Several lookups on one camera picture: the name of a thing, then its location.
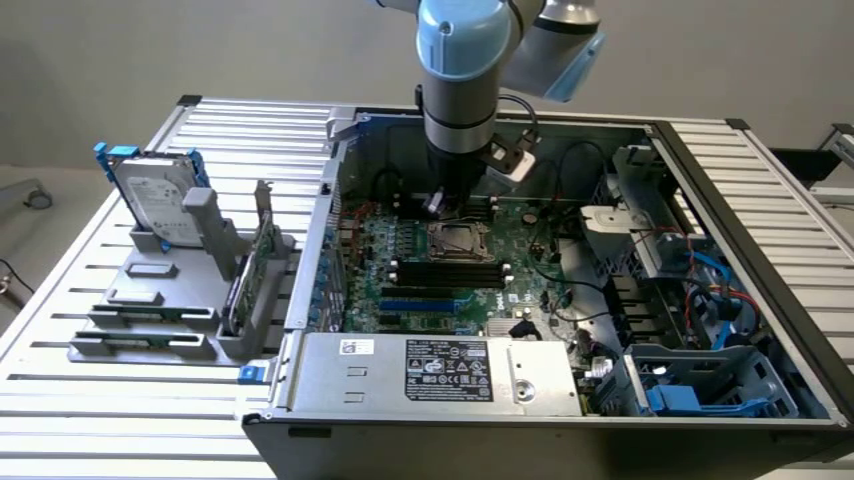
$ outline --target blue tab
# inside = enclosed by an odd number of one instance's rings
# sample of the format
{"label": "blue tab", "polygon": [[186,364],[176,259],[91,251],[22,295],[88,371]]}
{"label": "blue tab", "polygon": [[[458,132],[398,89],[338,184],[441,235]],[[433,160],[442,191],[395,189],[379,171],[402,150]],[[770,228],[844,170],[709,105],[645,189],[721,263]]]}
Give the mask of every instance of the blue tab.
{"label": "blue tab", "polygon": [[139,147],[136,145],[116,145],[110,149],[107,155],[130,158],[139,155]]}
{"label": "blue tab", "polygon": [[245,365],[241,367],[241,373],[238,374],[238,384],[241,385],[263,385],[265,384],[265,371],[263,367],[254,365]]}
{"label": "blue tab", "polygon": [[202,158],[202,153],[195,148],[191,148],[187,151],[187,157],[190,157],[190,161],[192,162],[192,169],[196,173],[196,187],[211,188],[211,179],[208,178],[208,172],[204,170],[204,160]]}
{"label": "blue tab", "polygon": [[[104,170],[104,175],[107,175],[107,180],[110,180],[111,183],[116,183],[116,174],[114,173],[112,168],[110,167],[110,157],[107,156],[107,153],[106,153],[107,142],[98,142],[92,150],[95,150],[95,161],[98,162],[98,165],[102,167],[102,170]],[[124,197],[122,188],[119,188],[119,193],[122,194],[122,198],[127,202],[127,198]]]}
{"label": "blue tab", "polygon": [[768,398],[754,398],[737,405],[701,405],[689,385],[656,385],[646,398],[653,412],[676,417],[756,417],[772,403]]}

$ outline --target black cable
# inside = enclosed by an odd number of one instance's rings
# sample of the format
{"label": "black cable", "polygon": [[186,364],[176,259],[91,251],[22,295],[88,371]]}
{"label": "black cable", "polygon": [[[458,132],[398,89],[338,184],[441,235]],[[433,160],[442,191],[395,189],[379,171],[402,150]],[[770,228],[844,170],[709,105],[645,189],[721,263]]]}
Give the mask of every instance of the black cable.
{"label": "black cable", "polygon": [[599,317],[603,317],[603,316],[610,315],[610,314],[611,314],[611,312],[599,312],[595,315],[590,315],[589,317],[585,317],[585,318],[567,318],[563,315],[561,315],[561,313],[558,313],[558,311],[555,310],[555,316],[561,320],[563,320],[565,322],[569,322],[569,323],[586,322],[587,320],[593,320],[594,318],[599,318]]}
{"label": "black cable", "polygon": [[529,263],[531,264],[531,267],[534,267],[534,270],[537,271],[537,273],[539,273],[541,277],[543,277],[546,280],[551,282],[557,282],[563,285],[581,285],[585,287],[590,287],[594,290],[597,290],[602,295],[605,295],[605,290],[602,290],[602,287],[599,287],[599,285],[595,285],[590,282],[582,282],[579,280],[563,280],[562,278],[553,277],[546,272],[543,272],[543,270],[539,268],[539,265],[537,264],[537,262],[534,261],[534,258],[531,257],[531,247],[537,243],[537,237],[539,237],[541,230],[542,228],[538,228],[534,230],[534,235],[531,237],[531,241],[529,242],[529,252],[527,252]]}
{"label": "black cable", "polygon": [[598,143],[591,142],[590,140],[581,140],[578,142],[573,142],[566,147],[566,150],[563,151],[563,155],[561,155],[561,161],[558,162],[559,177],[563,177],[563,162],[566,161],[567,154],[573,151],[574,148],[581,147],[583,145],[593,147],[593,149],[599,153],[599,158],[602,159],[602,174],[605,175],[609,173],[609,156],[605,154],[605,150],[602,150],[602,147],[599,146]]}
{"label": "black cable", "polygon": [[832,205],[825,205],[829,209],[834,209],[838,208],[840,210],[848,210],[849,212],[854,212],[854,207],[849,207],[848,205],[837,205],[837,204],[832,204]]}
{"label": "black cable", "polygon": [[534,173],[534,171],[543,165],[551,165],[551,168],[555,170],[555,195],[559,192],[563,192],[563,182],[561,180],[561,170],[558,168],[558,164],[554,162],[554,160],[539,160],[535,164],[534,167],[531,168],[531,171],[529,172],[529,175],[531,175]]}
{"label": "black cable", "polygon": [[546,280],[550,280],[553,282],[561,283],[563,285],[582,285],[585,287],[590,287],[593,288],[597,292],[602,293],[605,295],[605,290],[602,290],[602,287],[590,283],[590,282],[582,282],[581,280],[563,280],[562,278],[558,277],[553,277],[551,275],[549,275],[546,272],[543,272],[539,268],[539,266],[537,265],[537,262],[534,261],[534,259],[530,256],[529,253],[529,262],[531,264],[531,267],[534,267],[534,270],[537,271],[537,273],[539,273],[541,277],[543,277]]}
{"label": "black cable", "polygon": [[708,285],[701,282],[700,280],[696,280],[693,278],[688,278],[688,277],[652,277],[654,280],[670,280],[674,282],[686,282],[690,283],[692,285],[697,285],[697,287],[701,290],[701,293],[704,294],[704,296],[706,298],[712,298],[714,299],[714,297],[712,296],[712,291],[709,290]]}
{"label": "black cable", "polygon": [[525,108],[525,110],[529,112],[529,116],[531,117],[531,130],[534,130],[534,133],[538,133],[539,132],[539,118],[537,116],[537,110],[534,110],[534,107],[527,102],[527,100],[523,99],[522,97],[518,97],[518,96],[511,95],[509,93],[505,93],[505,94],[499,95],[498,99],[499,100],[507,100],[509,102],[514,102],[518,105],[521,105],[522,108]]}
{"label": "black cable", "polygon": [[371,191],[369,192],[369,200],[377,201],[377,187],[379,185],[379,179],[383,178],[385,175],[393,173],[398,177],[398,181],[403,180],[403,175],[401,174],[401,170],[394,165],[389,165],[381,168],[374,174],[374,179],[371,180]]}
{"label": "black cable", "polygon": [[6,265],[6,268],[10,269],[10,273],[12,274],[12,276],[15,278],[18,278],[18,281],[22,282],[22,285],[24,285],[24,288],[27,290],[30,290],[30,293],[36,293],[36,291],[32,289],[32,287],[30,286],[30,284],[24,281],[24,279],[22,278],[22,276],[18,274],[18,272],[15,271],[15,269],[12,268],[12,265],[10,264],[10,262],[7,262],[4,259],[0,258],[0,263],[3,263]]}

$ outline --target warning label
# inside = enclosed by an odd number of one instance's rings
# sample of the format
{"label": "warning label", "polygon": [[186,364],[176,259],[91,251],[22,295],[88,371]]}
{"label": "warning label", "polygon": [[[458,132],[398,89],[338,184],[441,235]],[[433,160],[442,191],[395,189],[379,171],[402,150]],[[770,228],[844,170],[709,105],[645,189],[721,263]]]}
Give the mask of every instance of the warning label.
{"label": "warning label", "polygon": [[407,340],[406,396],[417,402],[491,402],[486,342]]}

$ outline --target blue latch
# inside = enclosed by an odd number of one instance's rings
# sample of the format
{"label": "blue latch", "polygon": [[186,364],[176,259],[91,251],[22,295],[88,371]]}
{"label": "blue latch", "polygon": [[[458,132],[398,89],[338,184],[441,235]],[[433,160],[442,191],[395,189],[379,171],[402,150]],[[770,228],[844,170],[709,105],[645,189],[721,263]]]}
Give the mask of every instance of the blue latch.
{"label": "blue latch", "polygon": [[263,385],[265,384],[265,367],[257,367],[255,365],[245,365],[241,367],[241,374],[238,375],[239,385]]}
{"label": "blue latch", "polygon": [[136,145],[116,145],[110,149],[107,155],[114,157],[132,158],[139,155],[139,147]]}
{"label": "blue latch", "polygon": [[187,157],[190,157],[190,161],[192,162],[192,170],[196,174],[196,186],[211,188],[211,179],[208,178],[208,172],[204,170],[204,160],[202,159],[199,150],[191,148],[187,151]]}
{"label": "blue latch", "polygon": [[737,405],[701,405],[688,385],[657,385],[646,391],[646,398],[657,415],[674,417],[756,417],[772,404],[758,398]]}

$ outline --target white sticker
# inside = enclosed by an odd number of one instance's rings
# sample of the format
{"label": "white sticker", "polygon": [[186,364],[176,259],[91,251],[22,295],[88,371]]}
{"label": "white sticker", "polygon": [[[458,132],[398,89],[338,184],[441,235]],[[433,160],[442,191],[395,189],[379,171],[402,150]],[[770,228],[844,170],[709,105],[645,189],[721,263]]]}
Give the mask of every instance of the white sticker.
{"label": "white sticker", "polygon": [[148,226],[174,245],[200,246],[192,215],[184,210],[184,192],[162,178],[130,177],[128,187]]}
{"label": "white sticker", "polygon": [[342,355],[374,355],[374,340],[342,340],[339,353]]}

